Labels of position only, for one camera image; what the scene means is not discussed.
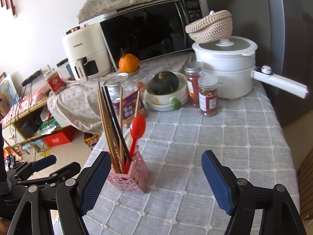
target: screw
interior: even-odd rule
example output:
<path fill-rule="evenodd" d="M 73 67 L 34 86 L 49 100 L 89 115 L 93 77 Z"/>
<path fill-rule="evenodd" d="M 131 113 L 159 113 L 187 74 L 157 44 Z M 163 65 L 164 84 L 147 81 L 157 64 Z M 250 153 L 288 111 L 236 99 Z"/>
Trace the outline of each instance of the screw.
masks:
<path fill-rule="evenodd" d="M 237 183 L 239 185 L 247 185 L 248 181 L 246 179 L 244 179 L 244 178 L 239 178 L 239 179 L 237 179 Z"/>
<path fill-rule="evenodd" d="M 36 191 L 37 191 L 37 186 L 35 186 L 35 185 L 30 186 L 30 187 L 28 188 L 28 191 L 29 191 L 30 193 L 36 192 Z"/>
<path fill-rule="evenodd" d="M 282 185 L 282 184 L 278 184 L 276 185 L 276 189 L 280 192 L 283 192 L 286 190 L 286 188 Z"/>
<path fill-rule="evenodd" d="M 75 184 L 75 182 L 76 182 L 75 179 L 68 179 L 68 180 L 65 181 L 65 185 L 72 186 L 72 185 Z"/>

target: green squash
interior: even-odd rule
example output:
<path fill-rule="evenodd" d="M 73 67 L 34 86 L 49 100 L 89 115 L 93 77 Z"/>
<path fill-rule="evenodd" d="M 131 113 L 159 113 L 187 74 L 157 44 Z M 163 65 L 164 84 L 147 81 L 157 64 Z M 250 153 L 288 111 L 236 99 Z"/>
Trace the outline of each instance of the green squash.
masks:
<path fill-rule="evenodd" d="M 147 84 L 147 92 L 152 95 L 168 95 L 177 91 L 178 77 L 170 71 L 160 72 Z"/>

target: red box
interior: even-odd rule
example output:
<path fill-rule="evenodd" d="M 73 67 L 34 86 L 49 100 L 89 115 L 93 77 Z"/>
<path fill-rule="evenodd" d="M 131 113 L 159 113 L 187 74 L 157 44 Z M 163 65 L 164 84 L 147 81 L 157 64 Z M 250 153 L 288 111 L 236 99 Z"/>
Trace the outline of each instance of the red box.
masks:
<path fill-rule="evenodd" d="M 58 145 L 63 145 L 72 142 L 75 133 L 75 128 L 73 126 L 68 126 L 54 134 L 48 135 L 43 138 L 43 140 L 50 146 L 55 147 Z"/>

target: microwave control panel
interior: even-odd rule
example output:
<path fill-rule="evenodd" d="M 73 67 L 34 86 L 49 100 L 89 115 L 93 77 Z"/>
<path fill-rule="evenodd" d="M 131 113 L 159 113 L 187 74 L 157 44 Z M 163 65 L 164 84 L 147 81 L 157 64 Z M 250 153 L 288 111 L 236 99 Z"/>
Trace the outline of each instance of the microwave control panel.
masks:
<path fill-rule="evenodd" d="M 189 24 L 202 19 L 202 12 L 199 0 L 184 0 Z"/>

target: red spoon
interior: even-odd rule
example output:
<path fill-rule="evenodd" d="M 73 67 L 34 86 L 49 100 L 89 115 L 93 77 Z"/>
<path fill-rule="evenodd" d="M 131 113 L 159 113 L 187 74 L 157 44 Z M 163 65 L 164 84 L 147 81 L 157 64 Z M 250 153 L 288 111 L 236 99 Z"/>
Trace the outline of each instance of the red spoon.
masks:
<path fill-rule="evenodd" d="M 131 134 L 131 137 L 133 138 L 131 142 L 130 151 L 129 151 L 129 155 L 131 156 L 131 158 L 134 155 L 137 140 L 143 136 L 143 134 L 145 133 L 145 130 L 146 130 L 145 117 L 143 115 L 137 115 L 130 124 L 130 134 Z M 129 161 L 127 161 L 124 172 L 123 172 L 124 174 L 128 174 L 129 167 L 130 167 L 130 163 Z"/>

